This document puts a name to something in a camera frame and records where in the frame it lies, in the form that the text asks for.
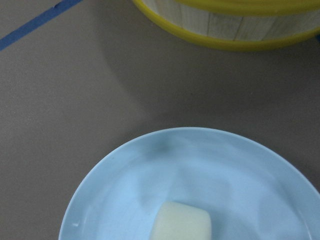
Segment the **white steamed bun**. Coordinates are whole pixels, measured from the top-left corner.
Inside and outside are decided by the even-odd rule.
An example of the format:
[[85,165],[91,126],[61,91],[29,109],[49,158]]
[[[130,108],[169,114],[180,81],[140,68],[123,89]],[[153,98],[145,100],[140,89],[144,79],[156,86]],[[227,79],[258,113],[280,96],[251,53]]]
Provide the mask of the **white steamed bun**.
[[150,240],[210,240],[212,222],[203,209],[168,201],[154,220]]

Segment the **light blue plate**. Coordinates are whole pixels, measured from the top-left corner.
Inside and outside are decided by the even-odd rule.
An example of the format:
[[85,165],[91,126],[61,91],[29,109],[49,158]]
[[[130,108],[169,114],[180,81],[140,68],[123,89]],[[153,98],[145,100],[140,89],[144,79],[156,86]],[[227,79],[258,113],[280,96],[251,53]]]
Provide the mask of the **light blue plate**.
[[137,137],[83,179],[61,240],[146,240],[163,202],[203,209],[214,240],[317,240],[320,195],[284,158],[230,132],[170,128]]

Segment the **yellow rimmed bamboo steamer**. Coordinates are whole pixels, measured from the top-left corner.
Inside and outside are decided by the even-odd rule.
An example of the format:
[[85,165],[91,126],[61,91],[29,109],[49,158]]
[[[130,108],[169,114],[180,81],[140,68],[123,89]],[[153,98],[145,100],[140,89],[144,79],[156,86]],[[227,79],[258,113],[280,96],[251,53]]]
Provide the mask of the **yellow rimmed bamboo steamer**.
[[135,0],[153,23],[187,42],[227,51],[265,51],[320,33],[318,0]]

